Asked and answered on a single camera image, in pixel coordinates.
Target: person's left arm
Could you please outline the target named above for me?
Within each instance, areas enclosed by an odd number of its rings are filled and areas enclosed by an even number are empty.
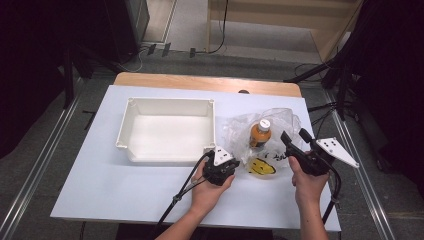
[[[197,168],[197,172],[192,177],[192,181],[202,178],[204,166],[205,162],[202,161]],[[231,186],[233,179],[234,175],[230,176],[222,186],[216,186],[206,180],[193,188],[190,209],[156,239],[190,239],[197,225],[199,225],[203,218],[212,211],[222,193]]]

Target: forearm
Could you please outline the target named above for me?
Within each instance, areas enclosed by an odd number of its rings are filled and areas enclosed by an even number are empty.
[[[321,219],[319,203],[304,203],[299,205],[301,239],[328,239]]]
[[[190,209],[176,223],[163,232],[157,240],[188,240],[196,229],[197,225],[203,220],[206,214],[196,212]]]

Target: transparent plastic bag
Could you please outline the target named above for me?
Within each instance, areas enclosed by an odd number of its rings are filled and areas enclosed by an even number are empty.
[[[250,148],[250,131],[261,119],[271,122],[271,138],[262,148]],[[289,135],[297,147],[302,147],[299,136],[301,123],[298,116],[289,108],[272,108],[262,114],[252,113],[227,119],[223,126],[224,148],[241,161],[246,170],[256,175],[272,175],[283,167],[288,167],[285,156],[286,146],[280,137],[283,131]]]

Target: bottle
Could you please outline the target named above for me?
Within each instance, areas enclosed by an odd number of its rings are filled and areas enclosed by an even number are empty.
[[[260,148],[271,138],[271,123],[266,119],[261,119],[259,123],[253,125],[250,130],[250,147]]]

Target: white tabletop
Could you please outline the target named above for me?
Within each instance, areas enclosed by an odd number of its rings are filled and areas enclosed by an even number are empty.
[[[216,141],[230,117],[262,113],[270,108],[291,108],[302,127],[312,133],[303,98],[109,86],[96,118],[53,208],[51,217],[86,220],[155,223],[178,193],[191,167],[146,167],[129,161],[115,147],[128,98],[201,98],[215,100]],[[259,179],[243,168],[202,225],[248,228],[299,229],[299,213],[291,184],[292,171],[285,168],[272,179]],[[175,222],[189,208],[191,193],[184,195],[166,218]],[[321,197],[321,212],[330,201],[328,185]],[[336,210],[327,231],[340,231]]]

